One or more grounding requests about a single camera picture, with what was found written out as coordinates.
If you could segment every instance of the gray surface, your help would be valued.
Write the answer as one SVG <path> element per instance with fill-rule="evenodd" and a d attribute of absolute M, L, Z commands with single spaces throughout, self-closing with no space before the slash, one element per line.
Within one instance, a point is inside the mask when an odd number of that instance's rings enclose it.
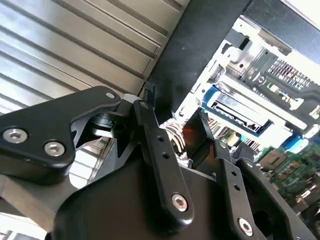
<path fill-rule="evenodd" d="M 0 198 L 0 213 L 6 213 L 6 214 L 24 217 L 24 215 L 21 212 L 19 212 L 11 204 L 7 203 L 2 198 Z"/>
<path fill-rule="evenodd" d="M 68 178 L 57 185 L 41 186 L 0 175 L 0 197 L 47 232 L 61 204 L 76 190 Z"/>
<path fill-rule="evenodd" d="M 32 236 L 23 235 L 21 233 L 18 233 L 14 240 L 38 240 L 37 238 L 34 238 Z"/>

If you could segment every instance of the silver screw head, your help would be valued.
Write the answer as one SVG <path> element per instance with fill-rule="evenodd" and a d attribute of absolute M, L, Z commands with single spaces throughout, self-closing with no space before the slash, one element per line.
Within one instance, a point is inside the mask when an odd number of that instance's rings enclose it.
<path fill-rule="evenodd" d="M 20 144 L 28 138 L 28 134 L 20 128 L 10 128 L 3 132 L 2 137 L 9 143 Z"/>
<path fill-rule="evenodd" d="M 245 163 L 246 163 L 250 168 L 253 168 L 253 167 L 254 167 L 254 165 L 252 164 L 252 162 L 245 161 Z"/>
<path fill-rule="evenodd" d="M 245 220 L 244 218 L 240 217 L 238 219 L 238 224 L 239 227 L 241 228 L 241 230 L 249 237 L 251 237 L 254 232 L 252 230 L 251 225 L 247 222 L 247 220 Z"/>
<path fill-rule="evenodd" d="M 171 197 L 172 203 L 180 212 L 185 212 L 188 208 L 187 200 L 180 194 L 173 194 Z"/>
<path fill-rule="evenodd" d="M 147 105 L 145 102 L 143 102 L 143 101 L 140 102 L 140 105 L 141 105 L 143 108 L 145 108 L 145 109 L 148 109 L 148 108 L 149 108 L 148 105 Z"/>
<path fill-rule="evenodd" d="M 50 141 L 44 145 L 46 154 L 52 157 L 59 157 L 65 153 L 65 147 L 57 141 Z"/>
<path fill-rule="evenodd" d="M 116 97 L 114 94 L 112 94 L 112 93 L 110 93 L 110 92 L 107 92 L 105 95 L 106 95 L 108 98 L 111 98 L 111 99 L 114 99 L 114 98 Z"/>
<path fill-rule="evenodd" d="M 220 145 L 221 147 L 223 147 L 224 149 L 227 147 L 222 141 L 219 142 L 219 145 Z"/>

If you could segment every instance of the black frame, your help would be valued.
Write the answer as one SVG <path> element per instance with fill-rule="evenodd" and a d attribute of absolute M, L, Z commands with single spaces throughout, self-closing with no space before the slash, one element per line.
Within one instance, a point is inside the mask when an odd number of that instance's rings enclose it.
<path fill-rule="evenodd" d="M 179 108 L 240 15 L 320 63 L 320 31 L 280 0 L 191 0 L 148 78 L 160 123 Z"/>

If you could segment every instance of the ridged metal surface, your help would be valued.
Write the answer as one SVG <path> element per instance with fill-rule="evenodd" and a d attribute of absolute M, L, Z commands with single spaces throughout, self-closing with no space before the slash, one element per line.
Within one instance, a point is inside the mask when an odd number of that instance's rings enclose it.
<path fill-rule="evenodd" d="M 299 91 L 309 88 L 312 82 L 310 78 L 280 58 L 272 64 L 267 72 Z"/>
<path fill-rule="evenodd" d="M 0 113 L 97 85 L 139 94 L 188 3 L 0 0 Z M 79 186 L 101 148 L 77 153 Z"/>

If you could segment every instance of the black panel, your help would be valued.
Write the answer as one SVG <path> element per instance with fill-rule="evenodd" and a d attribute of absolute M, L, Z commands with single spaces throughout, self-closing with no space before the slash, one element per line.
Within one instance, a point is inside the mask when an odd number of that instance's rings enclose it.
<path fill-rule="evenodd" d="M 155 113 L 172 116 L 251 0 L 191 0 L 149 81 L 156 86 Z"/>
<path fill-rule="evenodd" d="M 320 64 L 320 31 L 280 0 L 253 0 L 244 15 L 289 47 Z"/>
<path fill-rule="evenodd" d="M 154 217 L 159 206 L 150 202 L 155 188 L 146 181 L 143 160 L 137 159 L 74 193 L 56 216 L 52 239 L 233 239 L 218 185 L 184 168 L 181 171 L 196 215 L 180 234 L 172 235 L 156 224 L 161 221 Z"/>

